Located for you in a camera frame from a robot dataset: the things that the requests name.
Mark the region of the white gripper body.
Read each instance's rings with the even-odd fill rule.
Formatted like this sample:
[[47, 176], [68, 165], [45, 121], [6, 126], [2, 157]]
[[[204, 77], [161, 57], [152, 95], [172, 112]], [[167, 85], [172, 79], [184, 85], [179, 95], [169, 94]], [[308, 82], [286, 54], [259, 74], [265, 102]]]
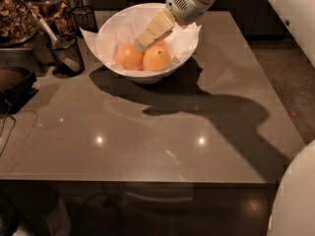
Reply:
[[179, 25], [189, 25], [198, 20], [214, 0], [165, 0], [166, 8]]

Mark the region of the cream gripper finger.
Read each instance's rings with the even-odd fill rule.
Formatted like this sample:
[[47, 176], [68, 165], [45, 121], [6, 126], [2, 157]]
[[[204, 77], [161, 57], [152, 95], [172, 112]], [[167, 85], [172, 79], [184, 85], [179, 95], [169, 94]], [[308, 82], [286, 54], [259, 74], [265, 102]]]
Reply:
[[146, 28], [135, 39], [134, 46], [144, 52], [158, 41], [165, 39], [175, 27], [175, 17], [168, 9], [162, 9], [151, 19]]

